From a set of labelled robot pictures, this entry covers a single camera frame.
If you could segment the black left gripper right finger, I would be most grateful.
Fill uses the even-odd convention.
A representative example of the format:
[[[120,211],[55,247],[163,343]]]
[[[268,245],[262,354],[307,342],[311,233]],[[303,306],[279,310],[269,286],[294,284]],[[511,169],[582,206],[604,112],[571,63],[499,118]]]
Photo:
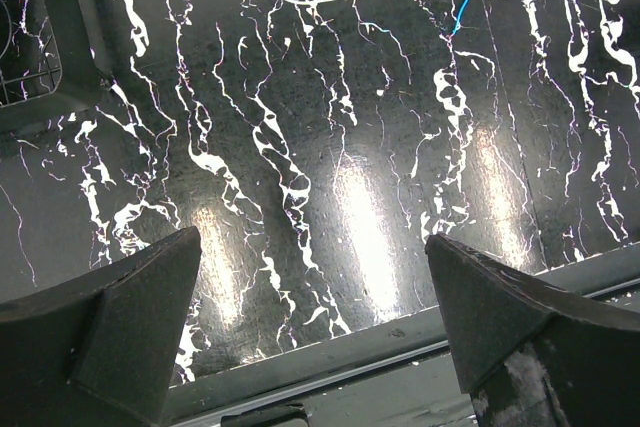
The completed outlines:
[[[457,379],[481,426],[636,426],[639,315],[444,235],[425,252]]]

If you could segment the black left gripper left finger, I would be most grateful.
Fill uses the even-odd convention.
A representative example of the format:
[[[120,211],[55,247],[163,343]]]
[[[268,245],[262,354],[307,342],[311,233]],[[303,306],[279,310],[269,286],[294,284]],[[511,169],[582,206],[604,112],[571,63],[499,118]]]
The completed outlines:
[[[200,258],[189,227],[2,303],[2,425],[160,425]]]

